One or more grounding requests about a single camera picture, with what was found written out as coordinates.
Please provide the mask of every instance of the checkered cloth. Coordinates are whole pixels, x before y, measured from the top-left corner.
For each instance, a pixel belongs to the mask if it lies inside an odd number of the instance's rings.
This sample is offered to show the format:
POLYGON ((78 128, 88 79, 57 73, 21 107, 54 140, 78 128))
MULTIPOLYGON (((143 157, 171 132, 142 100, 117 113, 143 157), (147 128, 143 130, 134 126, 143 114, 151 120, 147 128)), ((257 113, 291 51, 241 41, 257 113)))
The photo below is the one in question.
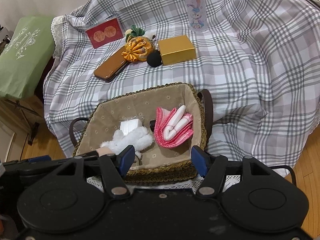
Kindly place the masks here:
MULTIPOLYGON (((97 104, 185 82, 212 94, 209 153, 231 160, 253 155, 266 165, 296 163, 319 104, 320 12, 305 0, 206 3, 209 29, 204 33, 189 30, 184 0, 89 0, 53 21, 58 60, 44 84, 45 119, 67 157, 74 149, 71 121, 89 117, 97 104), (109 17, 118 17, 123 30, 132 24, 151 30, 157 40, 185 34, 198 58, 157 68, 130 64, 106 83, 93 71, 124 40, 93 49, 85 30, 109 17)), ((77 139, 84 125, 75 126, 77 139)))

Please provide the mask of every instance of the clear plastic bottle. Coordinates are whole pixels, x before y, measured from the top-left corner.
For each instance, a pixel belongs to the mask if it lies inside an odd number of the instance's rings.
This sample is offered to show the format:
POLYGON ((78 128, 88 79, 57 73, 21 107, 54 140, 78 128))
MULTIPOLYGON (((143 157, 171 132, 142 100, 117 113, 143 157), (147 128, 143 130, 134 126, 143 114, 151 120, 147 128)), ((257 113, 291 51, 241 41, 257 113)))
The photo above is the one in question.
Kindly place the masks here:
POLYGON ((208 29, 205 0, 185 0, 188 11, 189 28, 195 32, 208 29))

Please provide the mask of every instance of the black foam ball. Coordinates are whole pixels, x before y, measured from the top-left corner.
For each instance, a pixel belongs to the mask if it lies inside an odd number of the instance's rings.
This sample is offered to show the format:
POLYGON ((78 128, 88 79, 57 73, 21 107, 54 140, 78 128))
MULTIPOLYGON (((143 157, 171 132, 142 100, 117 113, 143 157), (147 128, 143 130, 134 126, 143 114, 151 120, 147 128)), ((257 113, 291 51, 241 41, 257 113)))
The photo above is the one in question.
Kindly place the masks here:
POLYGON ((162 64, 162 59, 161 59, 161 55, 160 55, 160 51, 159 50, 155 50, 153 52, 151 52, 148 56, 147 56, 147 63, 151 66, 151 67, 158 67, 162 64))

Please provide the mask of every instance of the brown wallet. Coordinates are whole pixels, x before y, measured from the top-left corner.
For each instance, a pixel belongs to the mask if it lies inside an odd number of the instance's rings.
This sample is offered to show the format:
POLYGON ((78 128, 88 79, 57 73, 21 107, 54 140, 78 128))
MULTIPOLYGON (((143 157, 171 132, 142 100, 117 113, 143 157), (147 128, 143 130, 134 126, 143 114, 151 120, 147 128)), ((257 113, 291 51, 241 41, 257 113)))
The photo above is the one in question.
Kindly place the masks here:
POLYGON ((94 71, 94 75, 107 82, 111 82, 129 63, 129 61, 126 61, 121 55, 122 52, 124 52, 124 46, 102 63, 94 71))

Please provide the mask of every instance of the screw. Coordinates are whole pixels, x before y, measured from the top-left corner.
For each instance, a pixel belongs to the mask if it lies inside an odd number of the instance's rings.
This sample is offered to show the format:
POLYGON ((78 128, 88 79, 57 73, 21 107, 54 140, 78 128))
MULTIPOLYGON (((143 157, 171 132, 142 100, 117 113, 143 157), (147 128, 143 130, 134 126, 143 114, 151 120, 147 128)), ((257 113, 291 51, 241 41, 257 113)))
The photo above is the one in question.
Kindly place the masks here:
POLYGON ((127 193, 127 189, 124 187, 114 187, 111 192, 113 195, 124 195, 127 193))
POLYGON ((199 189, 199 193, 205 196, 212 195, 214 193, 214 189, 212 187, 201 187, 199 189))
POLYGON ((167 194, 159 194, 159 198, 166 198, 167 196, 167 194))

